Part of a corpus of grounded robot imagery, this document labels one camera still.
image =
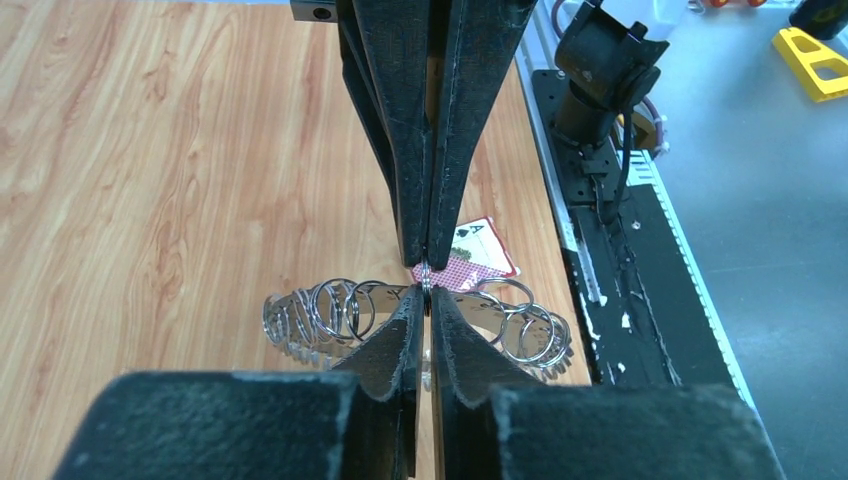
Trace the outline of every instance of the wood grain surface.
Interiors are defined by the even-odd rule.
[[[48,477],[123,372],[297,368],[271,292],[409,282],[336,43],[284,6],[0,0],[0,478]],[[576,331],[514,72],[461,220],[482,215]]]

